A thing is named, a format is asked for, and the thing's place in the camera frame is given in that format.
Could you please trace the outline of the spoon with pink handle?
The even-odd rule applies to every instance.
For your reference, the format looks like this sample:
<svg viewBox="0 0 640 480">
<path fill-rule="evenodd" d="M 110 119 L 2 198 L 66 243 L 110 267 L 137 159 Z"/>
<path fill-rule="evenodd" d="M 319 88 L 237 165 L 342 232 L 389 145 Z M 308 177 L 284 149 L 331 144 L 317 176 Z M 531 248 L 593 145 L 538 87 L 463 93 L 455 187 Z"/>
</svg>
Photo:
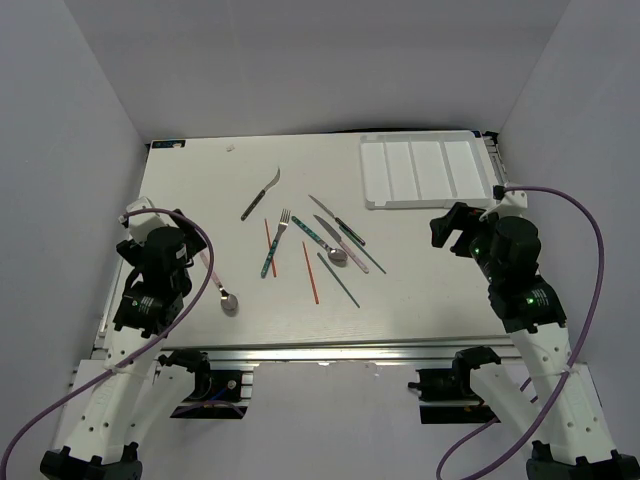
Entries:
<svg viewBox="0 0 640 480">
<path fill-rule="evenodd" d="M 239 302 L 237 297 L 233 293 L 230 293 L 229 291 L 227 291 L 226 288 L 223 286 L 223 283 L 221 282 L 220 278 L 215 272 L 215 269 L 212 267 L 212 262 L 208 254 L 205 253 L 204 251 L 200 251 L 199 258 L 206 269 L 211 269 L 211 272 L 209 275 L 209 282 L 212 283 L 216 287 L 216 289 L 219 291 L 221 309 L 227 316 L 230 316 L 230 317 L 235 316 L 239 309 Z"/>
</svg>

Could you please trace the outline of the curved blade dark-handled knife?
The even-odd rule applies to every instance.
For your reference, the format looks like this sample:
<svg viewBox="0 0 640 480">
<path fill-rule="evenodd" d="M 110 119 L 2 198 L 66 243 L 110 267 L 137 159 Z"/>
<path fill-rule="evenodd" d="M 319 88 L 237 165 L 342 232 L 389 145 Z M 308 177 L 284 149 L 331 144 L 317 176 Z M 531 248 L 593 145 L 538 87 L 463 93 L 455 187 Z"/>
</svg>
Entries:
<svg viewBox="0 0 640 480">
<path fill-rule="evenodd" d="M 249 206 L 242 213 L 242 215 L 240 217 L 241 221 L 245 221 L 249 217 L 249 215 L 252 213 L 252 211 L 260 203 L 260 201 L 264 198 L 264 196 L 266 195 L 268 190 L 271 189 L 273 186 L 275 186 L 279 182 L 280 176 L 281 176 L 281 169 L 280 169 L 280 167 L 278 167 L 275 176 L 266 184 L 266 186 L 264 188 L 262 188 L 259 191 L 259 193 L 256 195 L 256 197 L 251 201 Z"/>
</svg>

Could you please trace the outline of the fork with teal handle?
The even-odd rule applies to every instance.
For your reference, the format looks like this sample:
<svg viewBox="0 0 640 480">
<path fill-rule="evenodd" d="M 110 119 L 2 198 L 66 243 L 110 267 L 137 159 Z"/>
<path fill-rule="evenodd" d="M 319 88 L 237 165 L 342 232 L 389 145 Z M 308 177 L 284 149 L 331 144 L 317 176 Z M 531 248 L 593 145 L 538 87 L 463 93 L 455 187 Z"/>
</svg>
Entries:
<svg viewBox="0 0 640 480">
<path fill-rule="evenodd" d="M 275 234 L 275 237 L 272 241 L 272 245 L 271 248 L 269 249 L 269 252 L 267 254 L 267 257 L 265 259 L 265 262 L 263 264 L 263 267 L 261 269 L 261 273 L 260 276 L 262 278 L 265 278 L 267 276 L 267 273 L 269 271 L 269 269 L 271 268 L 270 264 L 271 264 L 271 260 L 274 259 L 276 252 L 277 252 L 277 248 L 279 246 L 280 240 L 282 235 L 284 234 L 284 232 L 286 231 L 289 222 L 290 222 L 290 218 L 291 218 L 291 211 L 289 209 L 283 209 L 280 219 L 279 219 L 279 223 L 278 223 L 278 228 Z"/>
</svg>

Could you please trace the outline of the knife with pink handle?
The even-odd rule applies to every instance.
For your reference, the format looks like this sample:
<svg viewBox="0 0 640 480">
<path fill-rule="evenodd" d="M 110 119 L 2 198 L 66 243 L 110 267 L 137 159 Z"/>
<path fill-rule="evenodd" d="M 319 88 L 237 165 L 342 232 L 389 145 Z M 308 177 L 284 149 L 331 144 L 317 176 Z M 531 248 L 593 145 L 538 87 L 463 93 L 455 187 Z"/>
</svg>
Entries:
<svg viewBox="0 0 640 480">
<path fill-rule="evenodd" d="M 322 217 L 319 215 L 313 215 L 318 223 L 327 231 L 327 233 L 338 243 L 338 245 L 346 252 L 346 254 L 353 260 L 353 262 L 365 273 L 369 273 L 369 268 L 365 263 L 347 246 L 343 241 L 341 235 Z"/>
</svg>

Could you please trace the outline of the teal chopstick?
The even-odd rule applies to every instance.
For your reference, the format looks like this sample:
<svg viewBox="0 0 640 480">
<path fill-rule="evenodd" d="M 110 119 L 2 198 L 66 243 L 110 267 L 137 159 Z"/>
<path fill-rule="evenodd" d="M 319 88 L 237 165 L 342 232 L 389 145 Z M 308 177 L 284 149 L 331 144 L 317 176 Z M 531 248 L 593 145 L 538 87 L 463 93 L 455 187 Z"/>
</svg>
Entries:
<svg viewBox="0 0 640 480">
<path fill-rule="evenodd" d="M 349 240 L 351 240 L 355 246 L 383 273 L 387 274 L 386 270 L 377 262 L 377 260 L 361 245 L 356 238 L 349 233 L 344 227 L 339 226 L 339 229 L 347 236 Z"/>
<path fill-rule="evenodd" d="M 321 264 L 328 271 L 329 275 L 334 279 L 340 289 L 344 292 L 344 294 L 350 299 L 350 301 L 356 306 L 356 308 L 360 309 L 361 305 L 347 288 L 346 284 L 341 280 L 336 271 L 331 267 L 329 261 L 319 252 L 316 252 L 315 256 L 321 262 Z"/>
</svg>

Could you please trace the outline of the knife with black handle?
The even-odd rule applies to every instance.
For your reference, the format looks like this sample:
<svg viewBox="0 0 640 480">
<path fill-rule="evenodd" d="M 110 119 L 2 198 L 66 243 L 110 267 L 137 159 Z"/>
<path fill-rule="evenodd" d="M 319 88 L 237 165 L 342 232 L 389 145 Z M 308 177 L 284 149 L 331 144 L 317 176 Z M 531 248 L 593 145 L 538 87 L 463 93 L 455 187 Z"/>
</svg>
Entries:
<svg viewBox="0 0 640 480">
<path fill-rule="evenodd" d="M 328 207 L 326 207 L 319 199 L 314 197 L 313 195 L 308 195 L 308 197 L 317 204 L 325 213 L 327 213 L 342 229 L 346 231 L 351 237 L 355 239 L 355 241 L 361 245 L 365 246 L 365 240 L 357 234 L 346 222 L 344 222 L 340 217 L 336 216 Z"/>
</svg>

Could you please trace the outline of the spoon with teal handle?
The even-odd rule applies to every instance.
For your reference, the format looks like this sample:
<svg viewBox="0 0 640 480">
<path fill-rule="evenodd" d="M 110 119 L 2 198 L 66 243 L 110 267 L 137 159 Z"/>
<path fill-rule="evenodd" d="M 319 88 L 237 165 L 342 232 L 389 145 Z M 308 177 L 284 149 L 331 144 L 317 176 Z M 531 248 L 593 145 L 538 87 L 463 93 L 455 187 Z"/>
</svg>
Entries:
<svg viewBox="0 0 640 480">
<path fill-rule="evenodd" d="M 318 234 L 303 223 L 298 217 L 293 216 L 292 221 L 302 231 L 304 231 L 316 244 L 318 244 L 326 253 L 328 259 L 336 266 L 343 267 L 347 263 L 347 254 L 344 250 L 334 248 L 325 242 Z"/>
</svg>

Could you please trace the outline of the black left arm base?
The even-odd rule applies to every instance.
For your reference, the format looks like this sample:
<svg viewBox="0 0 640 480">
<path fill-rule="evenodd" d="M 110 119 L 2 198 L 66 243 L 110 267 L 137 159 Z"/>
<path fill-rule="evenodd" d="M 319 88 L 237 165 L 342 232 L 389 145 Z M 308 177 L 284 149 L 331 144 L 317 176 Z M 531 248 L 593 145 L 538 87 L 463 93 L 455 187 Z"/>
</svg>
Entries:
<svg viewBox="0 0 640 480">
<path fill-rule="evenodd" d="M 191 388 L 171 417 L 178 419 L 242 419 L 247 410 L 242 400 L 240 370 L 213 370 L 206 352 L 180 349 L 158 357 L 162 371 L 177 367 Z"/>
</svg>

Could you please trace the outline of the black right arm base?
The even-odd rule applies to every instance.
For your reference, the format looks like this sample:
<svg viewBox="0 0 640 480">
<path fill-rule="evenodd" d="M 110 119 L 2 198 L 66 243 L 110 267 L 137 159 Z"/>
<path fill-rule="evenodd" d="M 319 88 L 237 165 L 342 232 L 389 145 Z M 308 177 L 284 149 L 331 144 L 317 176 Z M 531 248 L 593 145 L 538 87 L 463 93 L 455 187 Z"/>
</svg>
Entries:
<svg viewBox="0 0 640 480">
<path fill-rule="evenodd" d="M 492 348 L 479 346 L 458 351 L 449 368 L 417 370 L 418 380 L 407 386 L 418 394 L 421 423 L 485 424 L 496 420 L 470 386 L 470 374 L 488 364 L 500 365 L 501 359 Z"/>
</svg>

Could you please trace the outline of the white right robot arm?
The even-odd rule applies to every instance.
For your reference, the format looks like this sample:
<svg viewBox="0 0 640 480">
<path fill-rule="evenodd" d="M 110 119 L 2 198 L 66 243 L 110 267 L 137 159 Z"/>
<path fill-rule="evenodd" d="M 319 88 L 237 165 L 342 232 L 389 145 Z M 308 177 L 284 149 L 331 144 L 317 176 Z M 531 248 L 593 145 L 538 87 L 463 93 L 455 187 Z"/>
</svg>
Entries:
<svg viewBox="0 0 640 480">
<path fill-rule="evenodd" d="M 636 479 L 639 462 L 618 451 L 595 410 L 572 351 L 566 315 L 538 272 L 538 230 L 518 216 L 501 217 L 457 202 L 430 223 L 432 244 L 471 258 L 488 281 L 489 301 L 527 368 L 536 400 L 515 384 L 489 347 L 456 354 L 451 374 L 461 397 L 479 397 L 529 452 L 530 479 Z"/>
</svg>

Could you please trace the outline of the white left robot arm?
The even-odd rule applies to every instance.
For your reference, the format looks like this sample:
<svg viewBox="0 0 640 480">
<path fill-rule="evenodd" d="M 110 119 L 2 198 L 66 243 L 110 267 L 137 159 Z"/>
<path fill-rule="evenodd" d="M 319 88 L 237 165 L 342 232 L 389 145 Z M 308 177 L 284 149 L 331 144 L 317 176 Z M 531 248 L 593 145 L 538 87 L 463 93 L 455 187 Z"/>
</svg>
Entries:
<svg viewBox="0 0 640 480">
<path fill-rule="evenodd" d="M 204 230 L 180 210 L 143 207 L 125 213 L 130 239 L 118 254 L 132 266 L 113 320 L 104 371 L 82 386 L 91 393 L 80 421 L 63 446 L 40 463 L 48 479 L 139 479 L 143 421 L 133 417 L 146 375 L 164 340 L 202 293 L 188 270 L 213 246 Z"/>
</svg>

